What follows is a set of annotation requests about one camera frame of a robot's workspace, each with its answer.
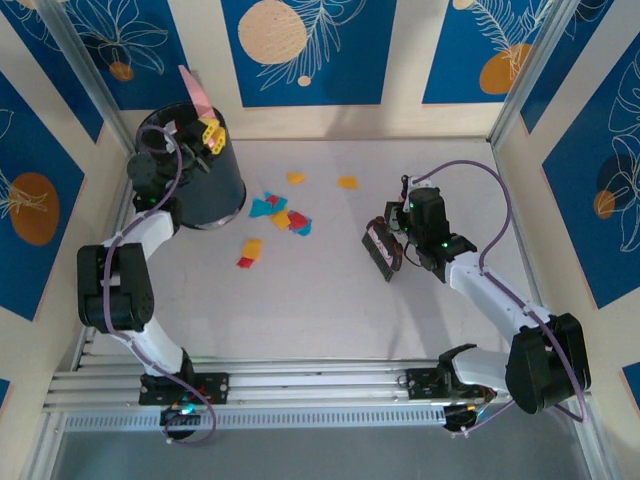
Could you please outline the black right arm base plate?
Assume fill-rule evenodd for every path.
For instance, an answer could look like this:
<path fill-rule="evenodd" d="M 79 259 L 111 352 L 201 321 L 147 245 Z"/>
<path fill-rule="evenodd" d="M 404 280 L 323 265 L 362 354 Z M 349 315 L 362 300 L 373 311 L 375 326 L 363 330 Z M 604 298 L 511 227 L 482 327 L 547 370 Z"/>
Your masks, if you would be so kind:
<path fill-rule="evenodd" d="M 410 400 L 492 400 L 496 396 L 485 386 L 464 384 L 454 373 L 438 368 L 407 369 L 405 380 Z"/>

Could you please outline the black round trash bin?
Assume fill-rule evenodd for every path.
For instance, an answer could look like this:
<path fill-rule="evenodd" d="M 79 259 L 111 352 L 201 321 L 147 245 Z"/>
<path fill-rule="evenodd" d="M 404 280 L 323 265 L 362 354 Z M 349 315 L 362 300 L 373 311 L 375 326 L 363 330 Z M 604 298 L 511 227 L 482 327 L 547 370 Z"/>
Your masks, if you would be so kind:
<path fill-rule="evenodd" d="M 176 103 L 149 114 L 140 124 L 164 126 L 171 120 L 188 129 L 196 120 L 195 109 L 190 102 Z M 187 228 L 207 230 L 228 223 L 242 209 L 246 201 L 246 186 L 229 134 L 226 146 L 220 154 L 213 155 L 211 171 L 197 173 L 186 186 L 179 187 L 168 201 L 170 207 L 179 205 L 181 224 Z"/>

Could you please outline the black left controller board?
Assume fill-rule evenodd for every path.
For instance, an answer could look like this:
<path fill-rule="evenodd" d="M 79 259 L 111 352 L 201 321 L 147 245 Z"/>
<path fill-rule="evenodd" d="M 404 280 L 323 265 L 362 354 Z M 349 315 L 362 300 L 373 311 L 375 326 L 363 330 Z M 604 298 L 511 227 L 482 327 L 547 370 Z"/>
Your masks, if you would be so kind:
<path fill-rule="evenodd" d="M 200 423 L 201 415 L 194 405 L 168 407 L 160 413 L 159 424 L 163 428 L 197 426 Z"/>

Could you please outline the black cartoon face brush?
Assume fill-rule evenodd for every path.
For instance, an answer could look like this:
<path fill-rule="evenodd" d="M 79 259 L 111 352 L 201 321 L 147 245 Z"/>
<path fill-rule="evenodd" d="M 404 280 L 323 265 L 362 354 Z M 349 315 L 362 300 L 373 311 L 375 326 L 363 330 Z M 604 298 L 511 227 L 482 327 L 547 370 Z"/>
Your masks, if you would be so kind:
<path fill-rule="evenodd" d="M 403 247 L 382 216 L 377 216 L 367 223 L 361 242 L 383 279 L 389 283 L 394 274 L 401 269 Z"/>

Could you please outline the pink plastic dustpan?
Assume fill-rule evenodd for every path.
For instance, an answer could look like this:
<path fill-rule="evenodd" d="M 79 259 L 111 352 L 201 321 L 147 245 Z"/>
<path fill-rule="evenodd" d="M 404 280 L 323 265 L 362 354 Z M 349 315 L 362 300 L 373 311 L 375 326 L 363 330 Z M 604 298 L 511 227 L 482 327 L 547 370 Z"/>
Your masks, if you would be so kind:
<path fill-rule="evenodd" d="M 183 83 L 187 89 L 189 97 L 191 99 L 191 103 L 196 112 L 196 120 L 189 125 L 189 128 L 195 133 L 196 138 L 200 145 L 209 150 L 213 155 L 218 155 L 213 153 L 213 137 L 210 139 L 208 143 L 203 143 L 201 141 L 201 132 L 198 129 L 198 119 L 199 118 L 215 118 L 219 121 L 219 127 L 224 127 L 222 125 L 221 120 L 218 118 L 217 114 L 211 102 L 199 84 L 199 82 L 195 79 L 195 77 L 190 73 L 190 71 L 184 66 L 178 66 L 179 72 L 181 74 Z"/>

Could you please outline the black controller board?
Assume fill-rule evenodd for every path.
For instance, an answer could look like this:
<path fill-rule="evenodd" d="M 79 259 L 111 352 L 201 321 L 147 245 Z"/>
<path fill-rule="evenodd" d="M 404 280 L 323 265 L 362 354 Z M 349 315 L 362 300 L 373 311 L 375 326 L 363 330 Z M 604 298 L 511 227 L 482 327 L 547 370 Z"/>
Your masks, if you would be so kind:
<path fill-rule="evenodd" d="M 475 405 L 457 405 L 444 408 L 444 428 L 457 433 L 474 427 L 478 420 L 478 410 Z"/>
<path fill-rule="evenodd" d="M 194 405 L 168 407 L 160 413 L 159 424 L 163 428 L 197 426 L 200 423 L 201 415 Z"/>

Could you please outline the aluminium frame post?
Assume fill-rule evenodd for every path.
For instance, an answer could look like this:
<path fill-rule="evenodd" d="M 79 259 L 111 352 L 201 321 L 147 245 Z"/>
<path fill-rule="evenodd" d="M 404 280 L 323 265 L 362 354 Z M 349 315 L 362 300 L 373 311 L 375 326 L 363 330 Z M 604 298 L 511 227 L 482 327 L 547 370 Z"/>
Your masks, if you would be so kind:
<path fill-rule="evenodd" d="M 579 0 L 554 0 L 551 4 L 549 16 L 541 26 L 539 35 L 487 136 L 487 142 L 493 150 L 498 148 L 517 119 L 520 109 L 562 37 L 578 3 Z"/>
<path fill-rule="evenodd" d="M 33 0 L 33 3 L 102 119 L 111 128 L 125 152 L 133 155 L 135 153 L 133 136 L 121 118 L 115 99 L 63 7 L 57 0 Z"/>

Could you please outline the black right controller board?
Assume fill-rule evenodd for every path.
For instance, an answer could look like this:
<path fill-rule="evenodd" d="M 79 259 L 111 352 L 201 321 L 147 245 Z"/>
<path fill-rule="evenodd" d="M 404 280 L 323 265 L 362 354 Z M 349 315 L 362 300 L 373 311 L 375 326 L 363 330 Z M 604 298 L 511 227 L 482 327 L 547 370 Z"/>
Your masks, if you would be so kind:
<path fill-rule="evenodd" d="M 478 420 L 478 410 L 475 405 L 457 405 L 444 408 L 444 428 L 457 433 L 474 427 Z"/>

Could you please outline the aluminium mounting rail frame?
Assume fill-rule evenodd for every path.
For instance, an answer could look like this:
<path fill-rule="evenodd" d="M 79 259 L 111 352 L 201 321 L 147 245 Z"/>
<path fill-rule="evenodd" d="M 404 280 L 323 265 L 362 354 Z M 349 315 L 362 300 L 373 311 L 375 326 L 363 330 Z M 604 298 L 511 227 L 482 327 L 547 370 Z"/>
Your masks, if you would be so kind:
<path fill-rule="evenodd" d="M 227 408 L 407 405 L 406 371 L 435 366 L 428 360 L 194 359 L 197 373 L 229 375 Z M 53 375 L 43 410 L 134 407 L 142 373 L 142 365 L 131 355 L 84 356 L 76 370 Z"/>

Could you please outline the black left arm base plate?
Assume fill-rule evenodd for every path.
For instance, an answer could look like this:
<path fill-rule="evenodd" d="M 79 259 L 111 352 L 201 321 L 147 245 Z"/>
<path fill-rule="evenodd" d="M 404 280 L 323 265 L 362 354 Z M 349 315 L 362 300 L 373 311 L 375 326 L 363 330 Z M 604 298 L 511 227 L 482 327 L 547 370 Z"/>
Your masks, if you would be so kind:
<path fill-rule="evenodd" d="M 144 374 L 138 403 L 142 406 L 203 405 L 203 399 L 213 405 L 227 403 L 229 375 L 227 373 L 195 373 L 192 388 L 183 387 L 167 377 Z"/>

